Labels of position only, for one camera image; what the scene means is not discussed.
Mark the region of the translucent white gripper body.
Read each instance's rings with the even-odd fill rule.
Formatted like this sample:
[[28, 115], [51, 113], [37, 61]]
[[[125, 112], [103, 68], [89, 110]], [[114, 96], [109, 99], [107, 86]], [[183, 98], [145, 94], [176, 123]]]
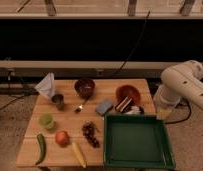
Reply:
[[165, 120], [180, 100], [180, 95], [167, 88], [165, 85], [160, 85], [153, 97], [157, 113], [156, 118], [158, 120]]

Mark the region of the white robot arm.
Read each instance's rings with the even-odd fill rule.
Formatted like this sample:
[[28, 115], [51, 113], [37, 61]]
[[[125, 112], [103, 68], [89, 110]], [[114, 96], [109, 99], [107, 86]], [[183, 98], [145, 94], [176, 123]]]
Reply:
[[166, 68], [161, 73], [162, 84], [153, 97], [156, 117], [165, 120], [182, 98], [203, 110], [202, 78], [203, 65], [195, 60]]

